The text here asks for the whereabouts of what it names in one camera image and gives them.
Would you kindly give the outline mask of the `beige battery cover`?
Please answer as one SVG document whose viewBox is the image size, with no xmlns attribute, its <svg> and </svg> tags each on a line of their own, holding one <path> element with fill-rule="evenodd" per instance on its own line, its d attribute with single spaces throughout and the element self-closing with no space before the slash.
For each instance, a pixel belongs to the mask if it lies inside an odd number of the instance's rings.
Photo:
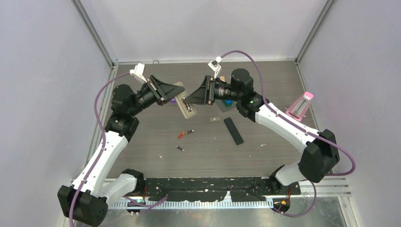
<svg viewBox="0 0 401 227">
<path fill-rule="evenodd" d="M 218 122 L 220 120 L 221 120 L 220 117 L 212 117 L 212 118 L 209 119 L 210 122 Z"/>
</svg>

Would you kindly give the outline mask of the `orange battery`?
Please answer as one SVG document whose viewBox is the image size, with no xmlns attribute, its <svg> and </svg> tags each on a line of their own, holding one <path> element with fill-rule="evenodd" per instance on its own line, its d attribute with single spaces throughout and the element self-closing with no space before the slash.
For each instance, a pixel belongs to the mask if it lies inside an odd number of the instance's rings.
<svg viewBox="0 0 401 227">
<path fill-rule="evenodd" d="M 185 131 L 183 131 L 179 136 L 178 136 L 178 138 L 180 139 L 183 135 L 185 135 L 186 134 L 186 132 Z"/>
</svg>

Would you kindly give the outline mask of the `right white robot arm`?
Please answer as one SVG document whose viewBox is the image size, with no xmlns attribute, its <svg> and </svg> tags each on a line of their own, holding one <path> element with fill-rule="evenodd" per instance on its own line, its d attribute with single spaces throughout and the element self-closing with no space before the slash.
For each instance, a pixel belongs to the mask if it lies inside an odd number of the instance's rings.
<svg viewBox="0 0 401 227">
<path fill-rule="evenodd" d="M 187 103 L 196 105 L 212 105 L 215 100 L 236 101 L 242 116 L 273 130 L 301 152 L 298 162 L 283 165 L 270 176 L 270 189 L 274 193 L 282 194 L 294 182 L 318 183 L 338 164 L 340 156 L 334 133 L 310 128 L 284 114 L 255 92 L 249 71 L 233 70 L 230 83 L 205 76 L 200 87 L 185 98 Z"/>
</svg>

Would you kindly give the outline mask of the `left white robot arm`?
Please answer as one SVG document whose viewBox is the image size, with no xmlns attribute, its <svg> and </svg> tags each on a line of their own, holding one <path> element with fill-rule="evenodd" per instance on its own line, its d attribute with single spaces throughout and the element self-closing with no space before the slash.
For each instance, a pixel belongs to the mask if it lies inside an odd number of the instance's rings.
<svg viewBox="0 0 401 227">
<path fill-rule="evenodd" d="M 81 174 L 70 186 L 61 186 L 57 193 L 70 226 L 81 222 L 98 227 L 105 219 L 109 206 L 128 193 L 139 196 L 144 192 L 144 174 L 133 169 L 122 171 L 116 180 L 107 185 L 103 183 L 137 130 L 137 114 L 152 104 L 163 106 L 184 91 L 182 85 L 168 84 L 151 75 L 136 92 L 127 84 L 117 85 L 113 89 L 112 114 L 106 124 L 102 124 L 98 109 L 94 109 L 101 130 L 101 141 Z"/>
</svg>

